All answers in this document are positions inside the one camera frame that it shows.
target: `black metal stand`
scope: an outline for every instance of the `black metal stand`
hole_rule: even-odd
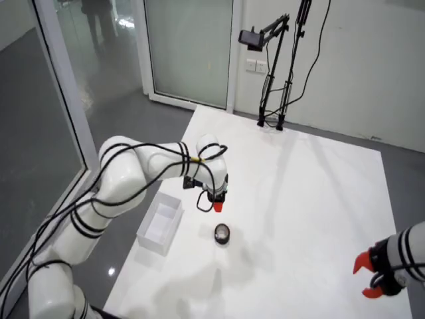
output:
[[[282,15],[278,20],[276,20],[271,25],[269,25],[268,27],[260,31],[260,33],[266,33],[270,31],[270,35],[264,39],[262,46],[268,43],[268,41],[270,41],[272,38],[280,35],[278,48],[274,56],[272,71],[270,74],[267,75],[266,82],[264,83],[263,91],[261,94],[260,109],[258,112],[258,121],[257,121],[257,125],[261,127],[264,126],[264,120],[265,120],[264,111],[266,110],[268,97],[270,95],[270,91],[272,90],[273,81],[274,81],[274,73],[276,71],[276,66],[278,65],[278,59],[279,59],[280,49],[282,47],[282,41],[284,39],[284,33],[285,31],[289,29],[288,21],[289,21],[289,16]]]
[[[301,5],[299,6],[297,21],[296,21],[297,34],[296,34],[296,39],[294,43],[294,50],[292,51],[290,71],[288,74],[288,79],[285,81],[284,90],[282,92],[282,99],[280,101],[280,113],[279,113],[278,123],[276,125],[276,129],[279,131],[282,131],[284,129],[284,122],[285,122],[286,112],[288,110],[288,104],[289,104],[289,99],[290,99],[291,89],[292,89],[291,75],[294,71],[295,56],[297,54],[299,38],[304,38],[305,31],[303,31],[302,27],[305,25],[305,22],[307,21],[307,16],[308,16],[310,7],[311,7],[311,0],[301,0]]]

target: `light switch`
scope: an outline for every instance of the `light switch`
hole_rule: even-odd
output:
[[[245,70],[255,72],[257,61],[253,58],[247,58],[245,63]]]

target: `black stripe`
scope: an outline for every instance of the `black stripe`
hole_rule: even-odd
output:
[[[101,216],[101,217],[103,217],[103,218],[105,218],[105,219],[114,219],[115,217],[109,217],[109,216],[105,216],[105,215],[103,215],[103,214],[101,214],[101,213],[99,213],[98,212],[98,210],[95,208],[95,206],[94,206],[94,201],[90,201],[90,204],[92,204],[92,208],[93,208],[93,210],[94,210],[94,212],[96,213],[96,214],[98,214],[99,216]]]
[[[87,300],[84,297],[84,310],[81,313],[80,319],[85,319],[85,317],[87,316],[87,309],[88,309],[88,304],[87,304]]]
[[[105,155],[106,155],[107,153],[109,153],[109,151],[113,150],[114,148],[118,148],[118,147],[120,147],[120,146],[124,146],[124,147],[126,147],[126,148],[130,148],[130,147],[131,147],[131,145],[130,145],[130,144],[127,144],[127,143],[117,143],[117,144],[113,144],[113,145],[111,145],[111,146],[110,146],[110,147],[108,147],[108,148],[106,149],[106,151],[103,153],[102,157],[100,158],[100,163],[102,163],[102,161],[104,160]]]
[[[400,236],[398,237],[398,254],[400,255],[400,260],[401,260],[401,263],[403,264],[403,266],[406,266],[407,265],[407,263],[406,263],[406,259],[404,259],[404,254],[403,254],[403,247],[402,247],[402,236],[403,236],[403,234],[405,234],[405,232],[406,231],[403,231],[403,232],[401,232],[401,234],[400,234]],[[414,278],[414,279],[416,279],[416,280],[419,280],[413,273],[412,273],[412,271],[410,270],[410,268],[408,268],[408,267],[406,267],[406,271],[409,273],[409,275],[412,277],[412,278]]]
[[[36,267],[31,271],[31,274],[28,277],[28,280],[31,279],[31,277],[37,272],[39,271],[41,268],[47,267],[49,265],[66,265],[69,268],[71,268],[71,265],[68,264],[66,261],[62,261],[60,259],[54,259],[52,261],[46,261],[42,264],[36,265]]]
[[[181,144],[180,143],[177,143],[178,145],[179,145],[179,147],[180,147],[180,153],[181,153],[181,161],[183,162],[183,165],[181,166],[181,173],[180,173],[180,176],[183,176],[183,173],[185,172],[185,156],[184,156],[184,153],[183,153],[183,147],[181,146]]]
[[[413,258],[413,255],[412,255],[412,251],[410,250],[410,244],[409,244],[409,235],[410,235],[410,231],[412,230],[412,227],[411,228],[409,228],[407,231],[406,231],[406,235],[404,236],[404,245],[406,246],[406,252],[407,252],[407,257],[409,258],[409,262],[410,262],[410,264],[412,264],[412,265],[414,265],[415,264],[415,262],[414,262],[414,258]],[[424,281],[425,280],[425,275],[424,275],[424,273],[419,269],[419,267],[417,267],[417,266],[414,266],[413,267],[413,269],[419,274],[419,276],[421,276],[422,277],[422,280],[421,281]]]
[[[74,225],[74,228],[83,236],[87,237],[87,238],[91,238],[91,239],[97,239],[100,236],[102,236],[102,234],[97,234],[97,235],[92,235],[87,233],[85,230],[81,229],[80,226],[77,224],[77,222],[74,219],[74,214],[71,213],[71,222]]]
[[[80,214],[78,214],[76,210],[73,210],[72,213],[75,214],[75,217],[77,218],[77,221],[81,224],[81,226],[87,228],[89,231],[93,233],[103,233],[106,230],[106,228],[99,229],[99,228],[93,228],[90,225],[87,225],[86,222],[82,220]]]
[[[189,155],[189,149],[187,148],[187,145],[185,142],[181,142],[183,144],[183,146],[185,147],[186,150],[186,161],[187,161],[187,167],[186,167],[186,173],[185,175],[188,174],[189,172],[189,166],[190,166],[190,160],[191,160],[191,156]]]
[[[201,156],[201,154],[207,149],[207,148],[210,148],[211,146],[218,146],[218,147],[220,147],[220,144],[219,143],[210,143],[210,144],[207,144],[206,146],[204,146],[203,148],[201,148],[201,150],[199,151],[199,153],[198,153],[198,157],[200,157]]]

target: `glass wall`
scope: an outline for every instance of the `glass wall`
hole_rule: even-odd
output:
[[[0,1],[0,277],[86,166],[27,0]]]
[[[145,0],[156,93],[225,108],[232,0]]]
[[[51,1],[90,123],[108,107],[120,107],[121,97],[141,90],[131,1]]]

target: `tape roll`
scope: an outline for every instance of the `tape roll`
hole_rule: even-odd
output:
[[[225,224],[218,224],[214,230],[215,241],[220,245],[225,245],[230,240],[230,229]]]

